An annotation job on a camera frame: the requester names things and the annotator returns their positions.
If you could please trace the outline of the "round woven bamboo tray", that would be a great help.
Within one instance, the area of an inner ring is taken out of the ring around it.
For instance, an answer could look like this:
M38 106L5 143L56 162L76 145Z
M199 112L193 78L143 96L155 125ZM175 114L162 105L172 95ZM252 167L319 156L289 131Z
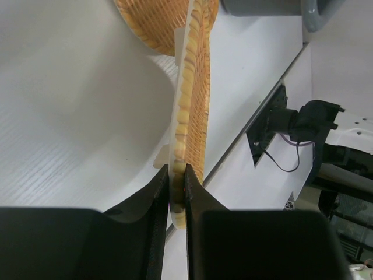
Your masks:
M175 55L174 30L186 24L188 1L118 0L114 3L126 24L146 46L163 55Z

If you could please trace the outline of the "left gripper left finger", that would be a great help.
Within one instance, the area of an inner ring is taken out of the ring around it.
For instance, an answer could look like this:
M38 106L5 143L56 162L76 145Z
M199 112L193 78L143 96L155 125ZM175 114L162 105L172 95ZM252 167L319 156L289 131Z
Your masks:
M167 166L105 212L3 207L1 278L160 279L167 211Z

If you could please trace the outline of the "square woven bamboo tray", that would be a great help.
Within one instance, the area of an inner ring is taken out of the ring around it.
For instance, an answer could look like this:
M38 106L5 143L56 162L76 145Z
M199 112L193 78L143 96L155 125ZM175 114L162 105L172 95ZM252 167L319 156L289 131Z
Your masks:
M170 140L164 145L153 166L168 165L170 212L176 228L186 227L184 174L192 166L203 180L207 124L210 103L210 32L219 10L218 1L173 1L165 8L175 19L170 34L163 39L166 54L178 67Z

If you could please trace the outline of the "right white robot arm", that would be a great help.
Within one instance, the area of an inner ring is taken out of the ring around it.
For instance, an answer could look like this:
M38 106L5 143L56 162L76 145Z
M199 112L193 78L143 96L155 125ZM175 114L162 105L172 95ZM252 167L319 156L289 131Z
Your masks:
M353 167L353 152L372 157L372 121L334 103L313 100L298 111L272 108L266 130L288 139L296 150L312 145L311 180L324 163Z

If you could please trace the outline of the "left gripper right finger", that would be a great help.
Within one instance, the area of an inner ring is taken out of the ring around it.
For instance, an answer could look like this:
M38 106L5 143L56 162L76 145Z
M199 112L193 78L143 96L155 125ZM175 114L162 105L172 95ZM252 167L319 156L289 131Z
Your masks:
M189 279L349 279L339 239L315 211L233 211L185 171Z

